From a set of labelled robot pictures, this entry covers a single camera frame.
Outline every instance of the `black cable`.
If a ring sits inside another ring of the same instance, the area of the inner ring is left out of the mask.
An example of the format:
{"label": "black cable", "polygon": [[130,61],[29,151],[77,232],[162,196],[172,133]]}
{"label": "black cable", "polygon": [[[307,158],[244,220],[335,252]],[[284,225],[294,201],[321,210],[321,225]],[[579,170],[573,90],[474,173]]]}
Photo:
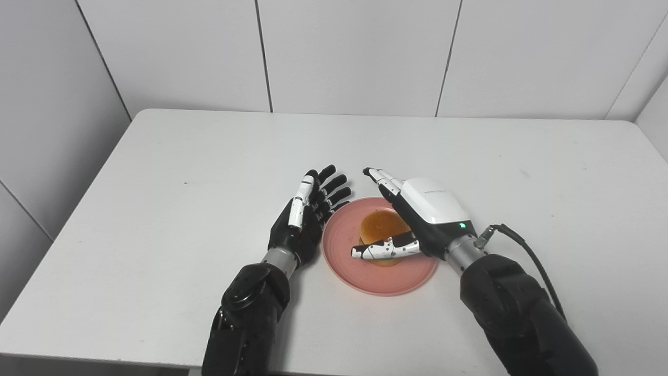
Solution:
{"label": "black cable", "polygon": [[566,315],[564,314],[564,309],[561,307],[561,302],[559,302],[559,298],[556,296],[556,291],[554,291],[554,286],[550,281],[550,277],[547,276],[547,272],[540,263],[538,256],[536,256],[536,254],[531,249],[531,247],[529,247],[524,238],[522,238],[520,234],[516,233],[510,227],[506,226],[503,223],[501,223],[500,225],[491,225],[490,227],[492,229],[498,230],[500,233],[505,234],[510,239],[513,239],[517,244],[519,244],[520,246],[522,246],[522,248],[524,248],[527,254],[529,254],[531,260],[534,262],[534,264],[536,264],[536,268],[538,269],[538,272],[540,273],[543,282],[545,282],[545,287],[547,287],[548,292],[550,292],[550,296],[552,297],[552,301],[554,302],[554,307],[556,308],[556,311],[559,312],[561,317],[564,318],[564,321],[566,321]]}

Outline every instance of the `white table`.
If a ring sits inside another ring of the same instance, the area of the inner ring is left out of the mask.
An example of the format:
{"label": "white table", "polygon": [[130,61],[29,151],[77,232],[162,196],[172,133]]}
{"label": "white table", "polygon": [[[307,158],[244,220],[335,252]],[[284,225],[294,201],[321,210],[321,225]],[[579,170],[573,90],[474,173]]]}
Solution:
{"label": "white table", "polygon": [[[668,165],[635,125],[185,110],[135,118],[0,326],[0,353],[198,367],[224,289],[263,257],[303,173],[329,163],[356,197],[379,195],[366,166],[442,180],[479,230],[503,221],[529,241],[601,375],[668,369]],[[504,236],[488,247],[538,276]],[[503,373],[445,264],[393,298],[322,257],[291,285],[275,369]]]}

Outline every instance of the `pink plate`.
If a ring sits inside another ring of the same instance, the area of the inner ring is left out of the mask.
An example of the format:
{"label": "pink plate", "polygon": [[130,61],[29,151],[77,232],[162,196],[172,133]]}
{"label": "pink plate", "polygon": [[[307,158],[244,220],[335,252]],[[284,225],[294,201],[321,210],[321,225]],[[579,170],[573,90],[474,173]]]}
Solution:
{"label": "pink plate", "polygon": [[378,266],[350,256],[359,245],[359,226],[376,210],[392,210],[383,198],[368,197],[348,203],[329,219],[323,233],[323,253],[327,264],[342,281],[362,292],[394,296],[422,286],[436,270],[438,260],[423,254],[408,256],[394,266]]}

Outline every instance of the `panel seam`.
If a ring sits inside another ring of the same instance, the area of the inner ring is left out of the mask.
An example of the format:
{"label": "panel seam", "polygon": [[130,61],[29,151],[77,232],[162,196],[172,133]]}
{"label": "panel seam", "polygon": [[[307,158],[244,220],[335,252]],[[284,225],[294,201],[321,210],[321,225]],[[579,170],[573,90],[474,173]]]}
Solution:
{"label": "panel seam", "polygon": [[448,69],[450,68],[450,59],[452,58],[452,49],[455,46],[455,36],[457,35],[457,26],[459,25],[460,14],[462,14],[462,3],[464,0],[460,0],[459,8],[457,8],[457,18],[455,18],[455,26],[452,29],[452,39],[450,40],[450,48],[448,50],[448,58],[446,60],[446,69],[443,72],[443,81],[441,81],[441,91],[438,93],[438,102],[436,103],[436,113],[434,117],[438,117],[438,109],[441,106],[441,98],[443,96],[443,88],[446,86],[446,76],[448,75]]}
{"label": "panel seam", "polygon": [[271,101],[271,89],[269,88],[269,71],[267,70],[265,39],[262,34],[262,22],[260,21],[260,5],[258,4],[258,0],[255,0],[255,15],[257,16],[257,30],[260,33],[260,49],[262,50],[262,64],[265,67],[265,83],[267,84],[267,99],[269,100],[269,112],[274,112],[274,105]]}
{"label": "panel seam", "polygon": [[30,218],[30,220],[44,233],[44,235],[46,235],[47,238],[49,238],[49,240],[51,240],[51,243],[53,243],[53,238],[49,235],[49,232],[46,231],[46,229],[35,219],[35,217],[33,217],[32,214],[30,214],[28,209],[25,206],[23,206],[23,204],[19,201],[19,198],[16,197],[16,195],[9,189],[9,187],[2,180],[0,180],[0,185],[7,191],[7,193],[16,202],[16,204],[18,204],[21,210],[23,210],[25,214]]}
{"label": "panel seam", "polygon": [[109,65],[107,65],[107,61],[104,59],[104,56],[102,55],[102,50],[100,49],[100,45],[98,44],[98,41],[95,39],[95,35],[93,35],[93,31],[91,30],[90,25],[88,24],[86,16],[84,15],[84,10],[81,8],[79,0],[74,0],[74,3],[77,5],[77,8],[79,9],[79,14],[81,14],[83,23],[86,25],[86,29],[88,29],[88,34],[90,35],[91,39],[93,39],[93,44],[95,45],[95,49],[98,51],[98,55],[102,60],[102,64],[104,65],[104,69],[107,71],[109,79],[112,81],[112,85],[114,86],[116,95],[118,96],[118,99],[121,101],[121,104],[123,105],[123,109],[125,110],[126,115],[128,115],[128,120],[132,120],[132,116],[130,116],[130,111],[128,111],[128,107],[126,106],[125,101],[123,100],[123,96],[121,96],[121,92],[118,90],[118,85],[116,85],[116,81],[114,81],[112,72],[109,70]]}
{"label": "panel seam", "polygon": [[619,99],[619,96],[622,94],[622,92],[624,92],[624,88],[626,88],[629,81],[631,81],[631,77],[633,77],[633,74],[635,73],[636,69],[638,68],[638,65],[640,65],[640,62],[643,61],[643,58],[645,57],[645,54],[647,53],[647,50],[649,49],[649,46],[652,44],[652,41],[654,41],[654,38],[659,33],[659,30],[661,29],[661,26],[663,26],[663,23],[665,22],[666,17],[668,17],[668,11],[666,11],[666,14],[663,15],[663,19],[659,23],[659,26],[657,27],[657,29],[654,31],[654,34],[652,34],[652,37],[649,38],[649,42],[647,42],[647,45],[645,46],[645,49],[643,50],[643,53],[640,54],[640,58],[638,59],[638,61],[633,66],[633,69],[631,70],[631,73],[629,74],[629,77],[627,77],[627,80],[624,82],[621,89],[619,89],[619,92],[615,96],[615,99],[613,100],[613,103],[610,105],[610,108],[608,108],[608,111],[603,116],[603,120],[608,118],[608,115],[610,114],[610,111],[613,110],[613,107],[615,107],[615,103],[617,103],[617,100]]}

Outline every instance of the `robotic hand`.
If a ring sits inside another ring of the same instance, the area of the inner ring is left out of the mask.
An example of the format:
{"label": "robotic hand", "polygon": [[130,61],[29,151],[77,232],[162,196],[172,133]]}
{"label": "robotic hand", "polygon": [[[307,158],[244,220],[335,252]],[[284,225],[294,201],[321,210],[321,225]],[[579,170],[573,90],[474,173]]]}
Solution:
{"label": "robotic hand", "polygon": [[511,376],[598,375],[596,363],[567,325],[542,266],[536,264],[557,308],[519,264],[484,251],[498,229],[529,252],[519,235],[505,225],[493,225],[478,238],[470,216],[433,179],[400,181],[372,168],[364,174],[378,184],[411,232],[356,246],[353,257],[394,258],[421,250],[445,260],[461,277],[460,298]]}
{"label": "robotic hand", "polygon": [[329,217],[350,196],[345,175],[329,165],[310,170],[269,234],[267,254],[244,266],[222,296],[211,325],[202,376],[266,375],[276,325],[290,301],[289,278],[315,255]]}

